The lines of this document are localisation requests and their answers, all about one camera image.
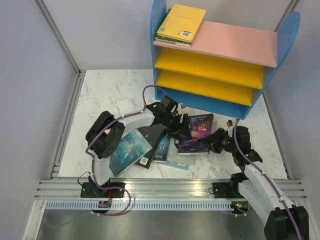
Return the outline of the purple Robinson Crusoe book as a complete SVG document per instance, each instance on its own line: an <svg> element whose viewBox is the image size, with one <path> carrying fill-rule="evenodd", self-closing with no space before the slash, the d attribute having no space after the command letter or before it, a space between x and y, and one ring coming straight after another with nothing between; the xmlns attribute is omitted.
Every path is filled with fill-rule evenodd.
<svg viewBox="0 0 320 240"><path fill-rule="evenodd" d="M209 147L200 142L213 132L214 115L200 114L187 118L191 138L182 137L178 143L178 155L206 155Z"/></svg>

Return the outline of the dark Wuthering Heights book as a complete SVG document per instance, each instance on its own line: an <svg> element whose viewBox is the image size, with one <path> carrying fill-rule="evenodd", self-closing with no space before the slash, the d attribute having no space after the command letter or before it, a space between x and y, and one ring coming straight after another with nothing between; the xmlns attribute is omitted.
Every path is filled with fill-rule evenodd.
<svg viewBox="0 0 320 240"><path fill-rule="evenodd" d="M156 163L166 163L168 158L168 152L170 147L170 141L171 138L165 134L157 147L157 150L155 151L155 155L153 157L153 161Z"/></svg>

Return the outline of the yellow paperback book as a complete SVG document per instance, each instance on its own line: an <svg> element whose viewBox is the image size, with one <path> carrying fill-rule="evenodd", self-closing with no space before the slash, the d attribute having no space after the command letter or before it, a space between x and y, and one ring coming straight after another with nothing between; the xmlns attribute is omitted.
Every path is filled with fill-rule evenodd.
<svg viewBox="0 0 320 240"><path fill-rule="evenodd" d="M205 9L174 4L156 35L192 44L206 13Z"/></svg>

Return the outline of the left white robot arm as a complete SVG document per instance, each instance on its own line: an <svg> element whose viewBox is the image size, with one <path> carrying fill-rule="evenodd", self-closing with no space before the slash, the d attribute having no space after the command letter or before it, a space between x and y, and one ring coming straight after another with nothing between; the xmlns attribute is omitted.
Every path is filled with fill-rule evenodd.
<svg viewBox="0 0 320 240"><path fill-rule="evenodd" d="M92 192L103 198L110 190L108 179L99 179L95 172L95 161L108 159L117 150L121 138L140 127L162 124L170 137L180 140L182 137L191 138L187 113L181 113L181 107L168 95L161 101L146 103L143 97L143 108L140 111L126 113L115 117L109 111L100 114L87 132L85 139L88 143L85 153L92 157L91 181Z"/></svg>

